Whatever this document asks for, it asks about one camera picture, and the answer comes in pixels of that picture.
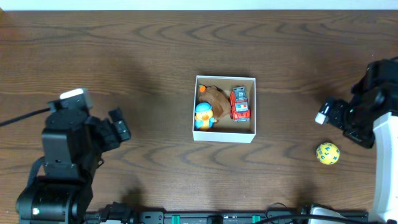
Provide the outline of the yellow ball blue letters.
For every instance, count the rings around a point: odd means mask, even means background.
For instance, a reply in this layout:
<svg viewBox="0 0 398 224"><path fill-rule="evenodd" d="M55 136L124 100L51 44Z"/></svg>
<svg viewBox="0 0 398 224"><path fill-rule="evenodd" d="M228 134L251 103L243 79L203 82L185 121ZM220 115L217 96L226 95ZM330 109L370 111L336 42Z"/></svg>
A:
<svg viewBox="0 0 398 224"><path fill-rule="evenodd" d="M315 155L322 164L332 165L339 160L340 150L333 143L324 142L317 147Z"/></svg>

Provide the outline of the red toy fire truck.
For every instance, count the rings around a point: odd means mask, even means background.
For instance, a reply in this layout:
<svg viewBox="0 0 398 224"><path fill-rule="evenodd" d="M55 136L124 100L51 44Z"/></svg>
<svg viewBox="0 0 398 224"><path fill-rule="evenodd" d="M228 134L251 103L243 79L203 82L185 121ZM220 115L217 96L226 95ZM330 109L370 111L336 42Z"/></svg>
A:
<svg viewBox="0 0 398 224"><path fill-rule="evenodd" d="M249 101L244 86L234 87L229 97L230 117L234 122L245 122L251 119Z"/></svg>

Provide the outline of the yellow duck toy blue hat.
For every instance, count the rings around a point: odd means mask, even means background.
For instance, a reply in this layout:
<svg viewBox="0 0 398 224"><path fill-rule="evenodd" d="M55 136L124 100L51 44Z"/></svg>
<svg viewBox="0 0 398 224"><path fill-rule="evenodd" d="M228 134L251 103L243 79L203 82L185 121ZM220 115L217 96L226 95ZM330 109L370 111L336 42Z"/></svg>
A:
<svg viewBox="0 0 398 224"><path fill-rule="evenodd" d="M199 103L195 107L195 129L208 131L217 122L214 117L213 107L207 103Z"/></svg>

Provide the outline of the brown plush toy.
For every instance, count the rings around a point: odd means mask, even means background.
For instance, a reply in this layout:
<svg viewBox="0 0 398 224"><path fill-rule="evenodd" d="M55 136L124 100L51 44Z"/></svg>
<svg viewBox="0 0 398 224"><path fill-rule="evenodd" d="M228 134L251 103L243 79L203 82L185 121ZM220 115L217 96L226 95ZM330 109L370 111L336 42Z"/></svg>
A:
<svg viewBox="0 0 398 224"><path fill-rule="evenodd" d="M199 85L199 102L212 106L213 116L219 120L229 114L231 105L225 94L216 86Z"/></svg>

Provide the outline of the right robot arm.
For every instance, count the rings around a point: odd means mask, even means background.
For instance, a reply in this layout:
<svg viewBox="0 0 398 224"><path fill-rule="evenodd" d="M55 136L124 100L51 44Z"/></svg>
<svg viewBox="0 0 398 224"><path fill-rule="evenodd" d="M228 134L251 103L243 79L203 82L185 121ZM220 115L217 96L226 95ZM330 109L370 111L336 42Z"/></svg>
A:
<svg viewBox="0 0 398 224"><path fill-rule="evenodd" d="M376 148L376 185L370 220L397 221L397 58L368 64L351 101L329 97L315 117L356 144Z"/></svg>

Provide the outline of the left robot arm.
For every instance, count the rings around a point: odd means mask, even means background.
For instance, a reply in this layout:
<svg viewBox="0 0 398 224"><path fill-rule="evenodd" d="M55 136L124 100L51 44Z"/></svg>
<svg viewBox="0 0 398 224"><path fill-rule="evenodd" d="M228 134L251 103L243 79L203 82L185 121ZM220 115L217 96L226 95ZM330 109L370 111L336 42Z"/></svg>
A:
<svg viewBox="0 0 398 224"><path fill-rule="evenodd" d="M83 223L93 198L92 183L102 154L131 138L120 109L90 115L80 97L49 102L42 131L44 156L30 170L16 202L20 223Z"/></svg>

